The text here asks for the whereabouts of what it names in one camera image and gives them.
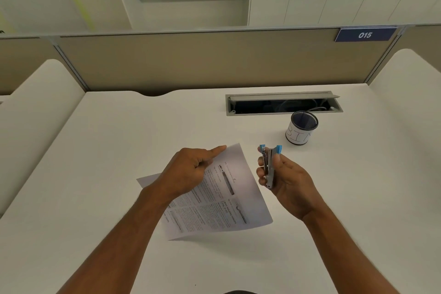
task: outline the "right hand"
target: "right hand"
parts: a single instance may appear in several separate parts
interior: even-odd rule
[[[259,184],[265,185],[262,157],[259,157],[258,164]],[[271,191],[288,212],[303,220],[312,211],[326,206],[311,176],[299,164],[282,154],[274,155],[272,164],[275,172]]]

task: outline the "desk surface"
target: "desk surface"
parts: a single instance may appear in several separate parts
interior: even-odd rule
[[[225,94],[332,90],[344,113],[321,113],[304,146],[289,115],[225,114]],[[404,293],[441,287],[441,186],[414,141],[367,85],[179,90],[160,97],[89,92],[0,220],[0,292],[56,292],[135,201],[136,178],[181,147],[283,145],[363,251]],[[158,227],[133,293],[332,293],[304,225],[261,187],[274,222],[167,241]]]

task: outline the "number sign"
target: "number sign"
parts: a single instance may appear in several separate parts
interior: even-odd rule
[[[335,42],[389,41],[397,27],[342,28]]]

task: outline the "printed document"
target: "printed document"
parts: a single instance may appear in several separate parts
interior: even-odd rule
[[[141,187],[160,174],[138,178]],[[228,147],[206,168],[204,180],[174,199],[161,222],[168,239],[256,228],[273,222],[240,144]]]

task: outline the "pen holder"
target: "pen holder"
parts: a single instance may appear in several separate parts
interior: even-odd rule
[[[318,120],[314,114],[304,110],[294,112],[285,133],[286,139],[294,145],[303,145],[317,126]]]

